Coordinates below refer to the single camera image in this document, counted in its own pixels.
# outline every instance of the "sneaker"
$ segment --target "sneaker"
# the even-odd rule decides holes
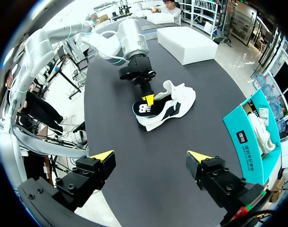
[[[163,83],[166,92],[160,92],[154,97],[153,105],[146,101],[133,104],[133,112],[137,121],[151,131],[167,119],[180,118],[192,107],[196,99],[196,92],[183,84],[174,86],[170,80]]]
[[[249,121],[252,124],[254,133],[256,134],[259,146],[263,154],[268,154],[276,148],[271,142],[270,133],[266,130],[264,121],[257,117],[254,113],[248,114]]]

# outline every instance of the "floor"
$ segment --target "floor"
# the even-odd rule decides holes
[[[247,47],[232,36],[230,44],[219,45],[215,60],[231,76],[244,95],[249,97],[255,91],[252,85],[251,75],[258,66],[260,56],[261,53],[255,47],[250,45]],[[62,70],[64,74],[71,79],[75,66],[71,61],[68,61]],[[51,104],[59,114],[68,118],[64,122],[65,125],[63,125],[65,133],[60,138],[62,140],[71,141],[71,131],[84,121],[84,89],[85,85],[81,88],[82,92],[76,94],[70,100],[68,96],[73,92],[73,87],[58,74],[51,82],[49,91],[47,91],[45,95],[45,100]],[[48,135],[54,136],[52,131],[49,131]],[[60,157],[59,162],[70,169],[73,167],[70,160],[65,157]],[[279,171],[279,168],[280,162],[278,162],[276,170],[270,179],[270,187],[277,178],[276,172]],[[58,171],[60,177],[65,174],[64,172]],[[100,191],[95,191],[85,205],[82,208],[78,208],[75,213],[105,226],[121,226],[105,201],[103,193]]]

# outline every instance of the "man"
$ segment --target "man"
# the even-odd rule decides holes
[[[11,71],[8,70],[5,76],[5,86],[7,89],[11,88],[13,82],[13,76]],[[30,91],[34,90],[34,85],[30,86]],[[57,135],[62,135],[63,127],[58,125],[63,121],[63,117],[47,102],[43,99],[35,96],[30,91],[26,93],[26,101],[24,106],[18,110],[18,115],[24,117],[33,117],[38,121],[46,124]],[[7,92],[7,102],[9,103],[9,91]]]
[[[155,6],[151,8],[152,13],[169,13],[174,15],[176,18],[178,18],[181,14],[181,10],[176,7],[174,0],[163,0],[164,6]]]

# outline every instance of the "monitor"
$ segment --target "monitor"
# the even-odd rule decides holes
[[[85,69],[88,66],[88,58],[83,59],[82,61],[78,62],[79,71]]]
[[[277,82],[281,92],[284,92],[288,88],[288,65],[286,62],[283,63],[281,69],[277,72],[274,79]]]
[[[63,46],[61,46],[61,47],[58,49],[58,55],[59,55],[59,59],[62,60],[62,58],[63,58],[64,55],[65,55]]]

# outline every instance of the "new balance logo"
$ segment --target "new balance logo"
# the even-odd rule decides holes
[[[148,113],[151,110],[151,106],[147,104],[141,104],[139,105],[139,113]]]

